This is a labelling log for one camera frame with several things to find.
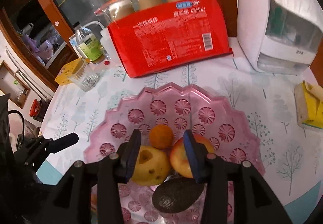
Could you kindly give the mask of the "patterned tablecloth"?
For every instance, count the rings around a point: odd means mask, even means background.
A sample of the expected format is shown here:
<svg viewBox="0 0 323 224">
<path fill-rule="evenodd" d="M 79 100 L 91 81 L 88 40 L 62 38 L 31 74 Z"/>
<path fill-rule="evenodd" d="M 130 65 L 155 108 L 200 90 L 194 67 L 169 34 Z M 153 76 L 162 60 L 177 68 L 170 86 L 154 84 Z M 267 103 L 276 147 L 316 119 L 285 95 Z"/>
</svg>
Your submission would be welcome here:
<svg viewBox="0 0 323 224">
<path fill-rule="evenodd" d="M 315 83 L 311 70 L 301 76 L 255 72 L 236 38 L 229 43 L 233 55 L 190 63 L 163 73 L 132 79 L 116 63 L 100 64 L 99 84 L 85 93 L 76 85 L 59 87 L 42 123 L 41 134 L 56 138 L 75 132 L 79 142 L 52 154 L 37 171 L 46 184 L 57 184 L 70 165 L 83 159 L 89 134 L 108 109 L 142 88 L 159 88 L 173 82 L 196 84 L 228 98 L 244 112 L 251 131 L 261 141 L 265 179 L 284 205 L 293 223 L 304 223 L 322 196 L 322 131 L 297 124 L 294 88 L 306 80 Z"/>
</svg>

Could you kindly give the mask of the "dark green avocado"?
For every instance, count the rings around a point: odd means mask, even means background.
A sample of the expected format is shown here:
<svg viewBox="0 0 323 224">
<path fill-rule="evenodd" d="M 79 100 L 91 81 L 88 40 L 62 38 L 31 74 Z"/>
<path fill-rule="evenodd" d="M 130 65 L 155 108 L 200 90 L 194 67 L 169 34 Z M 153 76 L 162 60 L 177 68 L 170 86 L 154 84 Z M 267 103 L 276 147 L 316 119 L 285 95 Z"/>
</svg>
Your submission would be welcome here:
<svg viewBox="0 0 323 224">
<path fill-rule="evenodd" d="M 160 184 L 152 195 L 153 206 L 163 213 L 174 214 L 192 206 L 204 190 L 194 179 L 175 178 Z"/>
</svg>

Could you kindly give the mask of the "red yellow apple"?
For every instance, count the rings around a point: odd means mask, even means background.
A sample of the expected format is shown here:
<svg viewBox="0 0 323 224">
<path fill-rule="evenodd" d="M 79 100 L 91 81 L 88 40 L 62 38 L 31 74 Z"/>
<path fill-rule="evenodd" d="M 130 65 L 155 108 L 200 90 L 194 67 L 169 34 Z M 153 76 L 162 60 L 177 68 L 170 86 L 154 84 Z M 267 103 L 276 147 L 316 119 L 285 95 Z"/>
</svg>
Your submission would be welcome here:
<svg viewBox="0 0 323 224">
<path fill-rule="evenodd" d="M 198 134 L 195 134 L 194 138 L 196 142 L 203 144 L 209 153 L 215 153 L 214 147 L 207 138 Z M 170 151 L 169 159 L 171 166 L 177 173 L 186 178 L 193 178 L 191 167 L 189 165 L 189 161 L 186 155 L 183 138 L 180 138 L 176 141 L 176 143 Z"/>
</svg>

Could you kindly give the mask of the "yellow pear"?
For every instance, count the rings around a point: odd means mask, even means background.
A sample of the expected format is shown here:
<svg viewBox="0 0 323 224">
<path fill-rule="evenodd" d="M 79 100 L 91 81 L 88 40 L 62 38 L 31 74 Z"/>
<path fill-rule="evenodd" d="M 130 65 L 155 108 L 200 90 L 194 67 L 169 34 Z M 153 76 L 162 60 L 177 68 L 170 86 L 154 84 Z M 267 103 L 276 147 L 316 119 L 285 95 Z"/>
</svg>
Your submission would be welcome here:
<svg viewBox="0 0 323 224">
<path fill-rule="evenodd" d="M 166 152 L 152 146 L 141 146 L 131 180 L 139 186 L 160 185 L 170 170 Z"/>
</svg>

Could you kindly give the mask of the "yellow cardboard box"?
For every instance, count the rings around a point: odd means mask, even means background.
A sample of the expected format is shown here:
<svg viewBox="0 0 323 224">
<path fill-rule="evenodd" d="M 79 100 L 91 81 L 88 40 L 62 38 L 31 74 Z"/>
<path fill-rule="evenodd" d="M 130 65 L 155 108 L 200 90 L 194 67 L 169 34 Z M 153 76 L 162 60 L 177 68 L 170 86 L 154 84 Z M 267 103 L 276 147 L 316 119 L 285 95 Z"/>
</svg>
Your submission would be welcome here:
<svg viewBox="0 0 323 224">
<path fill-rule="evenodd" d="M 78 58 L 65 64 L 56 76 L 55 82 L 60 86 L 72 83 L 70 77 L 76 73 L 84 63 L 88 63 L 88 61 L 84 58 Z"/>
</svg>

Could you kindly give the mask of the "clear drinking glass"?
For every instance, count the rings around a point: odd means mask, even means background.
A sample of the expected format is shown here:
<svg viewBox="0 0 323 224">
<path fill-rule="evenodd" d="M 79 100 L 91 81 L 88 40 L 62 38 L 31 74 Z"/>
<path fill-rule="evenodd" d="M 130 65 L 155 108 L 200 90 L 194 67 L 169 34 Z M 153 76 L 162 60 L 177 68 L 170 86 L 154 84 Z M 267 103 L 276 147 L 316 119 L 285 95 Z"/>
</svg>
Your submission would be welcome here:
<svg viewBox="0 0 323 224">
<path fill-rule="evenodd" d="M 100 80 L 100 76 L 91 68 L 86 59 L 83 58 L 69 63 L 66 76 L 84 92 L 92 90 Z"/>
</svg>

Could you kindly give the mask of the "small orange in plate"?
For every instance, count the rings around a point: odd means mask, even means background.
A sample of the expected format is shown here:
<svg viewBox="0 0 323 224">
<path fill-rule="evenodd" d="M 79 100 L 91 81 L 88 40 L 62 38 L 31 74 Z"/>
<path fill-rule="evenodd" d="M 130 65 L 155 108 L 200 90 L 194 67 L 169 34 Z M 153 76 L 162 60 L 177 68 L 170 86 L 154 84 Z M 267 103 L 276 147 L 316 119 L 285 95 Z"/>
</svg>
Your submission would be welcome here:
<svg viewBox="0 0 323 224">
<path fill-rule="evenodd" d="M 158 124 L 150 131 L 148 138 L 153 147 L 164 150 L 172 146 L 174 133 L 169 126 Z"/>
</svg>

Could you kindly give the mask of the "yellow tissue pack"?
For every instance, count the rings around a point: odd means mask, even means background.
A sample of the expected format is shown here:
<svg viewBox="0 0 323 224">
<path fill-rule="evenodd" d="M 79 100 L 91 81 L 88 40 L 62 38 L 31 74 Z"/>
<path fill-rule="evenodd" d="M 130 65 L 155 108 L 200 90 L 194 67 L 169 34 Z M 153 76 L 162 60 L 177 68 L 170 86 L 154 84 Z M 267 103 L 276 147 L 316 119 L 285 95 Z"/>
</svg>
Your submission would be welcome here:
<svg viewBox="0 0 323 224">
<path fill-rule="evenodd" d="M 297 124 L 322 129 L 322 87 L 304 80 L 295 87 L 294 96 Z"/>
</svg>

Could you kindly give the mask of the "pink glass fruit plate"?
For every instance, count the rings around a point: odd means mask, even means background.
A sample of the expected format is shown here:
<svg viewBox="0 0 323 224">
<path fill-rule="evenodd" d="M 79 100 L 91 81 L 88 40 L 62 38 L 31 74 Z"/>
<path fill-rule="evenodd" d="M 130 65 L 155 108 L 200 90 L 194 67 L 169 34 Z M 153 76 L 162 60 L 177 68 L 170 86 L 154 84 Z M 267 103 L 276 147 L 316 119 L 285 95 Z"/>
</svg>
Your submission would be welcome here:
<svg viewBox="0 0 323 224">
<path fill-rule="evenodd" d="M 84 151 L 87 163 L 99 161 L 127 142 L 132 132 L 141 132 L 141 143 L 149 145 L 149 133 L 159 124 L 169 126 L 175 140 L 189 129 L 209 140 L 217 155 L 233 163 L 250 161 L 261 173 L 260 141 L 250 131 L 244 112 L 234 110 L 227 98 L 213 96 L 191 85 L 185 88 L 169 83 L 159 89 L 144 88 L 139 95 L 125 97 L 106 112 L 104 121 L 91 133 Z M 154 208 L 153 186 L 133 182 L 119 185 L 125 223 L 199 223 L 205 196 L 186 210 L 167 214 Z"/>
</svg>

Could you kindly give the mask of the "green label glass bottle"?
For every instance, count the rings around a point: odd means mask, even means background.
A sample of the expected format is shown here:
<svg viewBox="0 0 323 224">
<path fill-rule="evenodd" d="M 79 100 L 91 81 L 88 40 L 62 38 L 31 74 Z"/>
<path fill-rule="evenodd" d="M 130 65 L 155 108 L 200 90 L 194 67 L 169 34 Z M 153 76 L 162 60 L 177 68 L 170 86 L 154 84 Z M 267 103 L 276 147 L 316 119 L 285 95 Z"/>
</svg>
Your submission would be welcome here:
<svg viewBox="0 0 323 224">
<path fill-rule="evenodd" d="M 104 61 L 105 56 L 103 54 L 102 45 L 92 30 L 81 26 L 79 21 L 73 25 L 73 28 L 76 33 L 77 46 L 89 61 L 93 64 L 98 64 Z"/>
</svg>

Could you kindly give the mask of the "white countertop appliance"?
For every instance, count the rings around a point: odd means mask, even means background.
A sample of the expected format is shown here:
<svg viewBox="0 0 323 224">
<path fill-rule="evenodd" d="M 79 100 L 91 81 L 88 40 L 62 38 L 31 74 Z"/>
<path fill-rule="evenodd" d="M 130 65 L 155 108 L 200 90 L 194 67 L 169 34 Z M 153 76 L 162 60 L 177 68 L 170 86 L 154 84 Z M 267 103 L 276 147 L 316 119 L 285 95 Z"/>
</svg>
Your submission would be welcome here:
<svg viewBox="0 0 323 224">
<path fill-rule="evenodd" d="M 238 0 L 237 38 L 258 72 L 298 75 L 322 39 L 318 0 Z"/>
</svg>

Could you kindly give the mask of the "red paper cup package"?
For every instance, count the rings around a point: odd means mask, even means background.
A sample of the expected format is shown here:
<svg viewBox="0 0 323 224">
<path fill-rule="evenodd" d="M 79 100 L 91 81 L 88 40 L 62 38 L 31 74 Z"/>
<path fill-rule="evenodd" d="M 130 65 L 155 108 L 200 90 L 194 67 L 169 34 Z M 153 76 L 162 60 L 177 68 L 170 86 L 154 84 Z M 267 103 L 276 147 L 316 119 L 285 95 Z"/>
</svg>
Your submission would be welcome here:
<svg viewBox="0 0 323 224">
<path fill-rule="evenodd" d="M 131 78 L 232 52 L 217 0 L 111 0 L 96 15 Z"/>
</svg>

